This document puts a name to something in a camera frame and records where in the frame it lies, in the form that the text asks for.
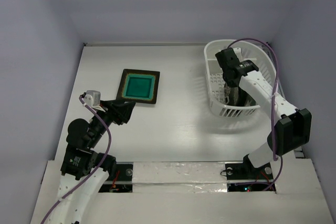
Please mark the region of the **black floral square plate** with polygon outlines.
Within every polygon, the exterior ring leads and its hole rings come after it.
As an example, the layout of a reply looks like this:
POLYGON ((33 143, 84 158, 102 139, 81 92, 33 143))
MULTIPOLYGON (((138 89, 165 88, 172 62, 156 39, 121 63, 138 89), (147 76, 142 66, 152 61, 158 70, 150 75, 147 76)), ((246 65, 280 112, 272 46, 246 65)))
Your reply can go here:
POLYGON ((227 105, 234 106, 236 104, 236 88, 231 88, 228 84, 224 85, 224 102, 227 105))
POLYGON ((238 98, 236 106, 253 106, 255 105, 254 99, 243 89, 238 88, 238 98))

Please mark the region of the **teal square plate dark rim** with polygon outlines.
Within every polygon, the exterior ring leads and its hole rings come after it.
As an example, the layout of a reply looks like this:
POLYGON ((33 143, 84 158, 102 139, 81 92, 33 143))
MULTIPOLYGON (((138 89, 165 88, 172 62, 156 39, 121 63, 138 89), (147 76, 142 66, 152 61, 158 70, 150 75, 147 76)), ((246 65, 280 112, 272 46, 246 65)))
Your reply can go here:
POLYGON ((156 104, 159 80, 159 71, 124 69, 116 98, 137 103, 156 104))

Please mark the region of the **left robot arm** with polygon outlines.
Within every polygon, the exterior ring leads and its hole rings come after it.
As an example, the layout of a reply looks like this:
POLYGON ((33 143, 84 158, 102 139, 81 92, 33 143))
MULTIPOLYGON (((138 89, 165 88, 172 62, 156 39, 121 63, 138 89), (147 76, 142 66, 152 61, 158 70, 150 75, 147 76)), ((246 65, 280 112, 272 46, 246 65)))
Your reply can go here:
POLYGON ((44 216, 45 223, 83 223, 103 183, 118 174, 116 158, 108 154, 112 144, 109 126, 128 123, 135 102, 90 99, 88 92, 79 97, 93 114, 91 120, 75 119, 68 126, 58 199, 44 216))

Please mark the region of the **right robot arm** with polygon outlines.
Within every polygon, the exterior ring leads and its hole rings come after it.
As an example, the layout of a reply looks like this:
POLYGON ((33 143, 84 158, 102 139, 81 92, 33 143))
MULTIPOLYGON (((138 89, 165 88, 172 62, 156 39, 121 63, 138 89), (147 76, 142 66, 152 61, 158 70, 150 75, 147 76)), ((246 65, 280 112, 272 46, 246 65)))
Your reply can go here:
POLYGON ((226 165, 228 179, 256 179, 272 161, 309 142, 312 115, 308 109, 298 109, 289 103, 264 78, 251 60, 240 61, 234 49, 223 49, 215 55, 223 71, 223 79, 231 88, 240 88, 250 95, 271 120, 266 142, 244 156, 241 163, 226 165))

